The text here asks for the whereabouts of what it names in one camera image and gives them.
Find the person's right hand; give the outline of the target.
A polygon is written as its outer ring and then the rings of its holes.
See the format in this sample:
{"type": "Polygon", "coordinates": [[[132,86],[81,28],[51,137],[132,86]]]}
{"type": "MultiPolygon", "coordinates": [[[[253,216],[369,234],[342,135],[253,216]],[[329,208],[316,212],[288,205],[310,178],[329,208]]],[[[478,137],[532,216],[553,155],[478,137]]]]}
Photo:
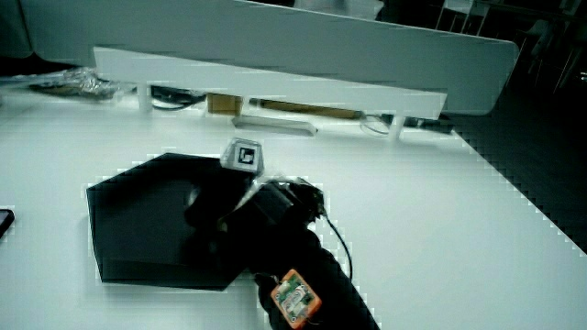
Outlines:
{"type": "Polygon", "coordinates": [[[287,235],[326,214],[323,193],[308,181],[264,174],[256,141],[232,139],[220,166],[224,173],[191,192],[184,216],[198,230],[227,234],[228,249],[250,270],[268,268],[287,235]]]}

